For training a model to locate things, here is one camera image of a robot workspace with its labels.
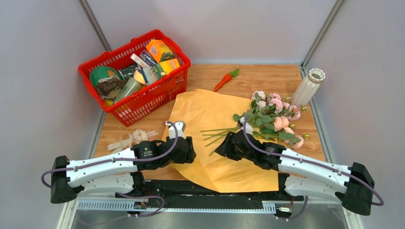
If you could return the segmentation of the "pink flower bouquet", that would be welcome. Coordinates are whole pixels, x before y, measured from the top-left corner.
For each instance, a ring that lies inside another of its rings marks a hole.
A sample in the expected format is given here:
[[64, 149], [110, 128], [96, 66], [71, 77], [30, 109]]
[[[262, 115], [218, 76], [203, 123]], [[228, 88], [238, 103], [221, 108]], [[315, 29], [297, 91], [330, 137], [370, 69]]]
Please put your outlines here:
[[282, 141], [299, 149], [308, 137], [293, 130], [303, 108], [290, 104], [276, 93], [255, 91], [250, 99], [246, 99], [204, 91], [199, 108], [199, 149], [206, 155], [214, 152], [228, 132], [240, 130], [238, 121], [241, 117], [253, 127], [252, 135], [257, 139]]

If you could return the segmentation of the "orange wrapping paper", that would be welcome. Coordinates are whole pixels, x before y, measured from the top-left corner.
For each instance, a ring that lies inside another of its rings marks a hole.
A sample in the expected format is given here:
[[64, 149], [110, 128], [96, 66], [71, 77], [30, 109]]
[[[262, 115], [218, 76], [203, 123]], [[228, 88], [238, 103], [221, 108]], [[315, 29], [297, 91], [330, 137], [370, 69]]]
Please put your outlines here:
[[234, 161], [214, 153], [224, 138], [207, 136], [208, 130], [214, 134], [236, 127], [233, 115], [241, 115], [250, 104], [250, 99], [204, 89], [178, 94], [169, 120], [185, 122], [184, 134], [192, 137], [196, 158], [191, 164], [171, 164], [171, 167], [193, 183], [221, 193], [277, 191], [277, 171], [264, 170], [246, 159]]

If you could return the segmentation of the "cream ribbon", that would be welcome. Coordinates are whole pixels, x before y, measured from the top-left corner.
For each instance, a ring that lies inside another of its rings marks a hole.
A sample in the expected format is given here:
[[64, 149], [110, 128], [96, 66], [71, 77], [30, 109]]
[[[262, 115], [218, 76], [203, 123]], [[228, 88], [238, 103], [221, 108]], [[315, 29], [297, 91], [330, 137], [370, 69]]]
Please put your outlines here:
[[131, 148], [134, 144], [139, 144], [142, 141], [148, 141], [149, 137], [158, 135], [157, 131], [147, 132], [143, 129], [137, 129], [132, 134], [128, 133], [128, 137], [124, 139], [120, 138], [118, 142], [111, 143], [107, 146], [108, 151], [111, 151], [111, 154], [120, 152], [126, 148]]

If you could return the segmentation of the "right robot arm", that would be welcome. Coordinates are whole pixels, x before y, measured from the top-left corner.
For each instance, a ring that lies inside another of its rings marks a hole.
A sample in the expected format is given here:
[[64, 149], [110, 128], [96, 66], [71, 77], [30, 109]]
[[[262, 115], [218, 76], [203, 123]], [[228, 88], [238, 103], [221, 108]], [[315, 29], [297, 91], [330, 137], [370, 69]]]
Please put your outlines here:
[[287, 172], [285, 181], [275, 183], [273, 195], [280, 200], [291, 196], [310, 196], [340, 203], [345, 209], [368, 216], [373, 205], [382, 206], [374, 190], [375, 181], [365, 165], [331, 164], [272, 142], [259, 142], [243, 130], [229, 132], [215, 152], [228, 159], [246, 159], [264, 170]]

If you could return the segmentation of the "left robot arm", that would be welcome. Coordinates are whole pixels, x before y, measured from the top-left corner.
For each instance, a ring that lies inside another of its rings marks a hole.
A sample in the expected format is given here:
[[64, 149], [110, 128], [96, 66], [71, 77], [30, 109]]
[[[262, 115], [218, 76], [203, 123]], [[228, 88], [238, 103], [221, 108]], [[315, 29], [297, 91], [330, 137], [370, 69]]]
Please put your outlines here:
[[156, 170], [170, 164], [191, 164], [196, 158], [192, 137], [169, 138], [166, 141], [142, 141], [137, 145], [108, 156], [87, 160], [69, 160], [58, 156], [51, 175], [50, 202], [60, 204], [77, 198], [89, 190], [88, 185], [97, 178], [106, 178], [118, 173]]

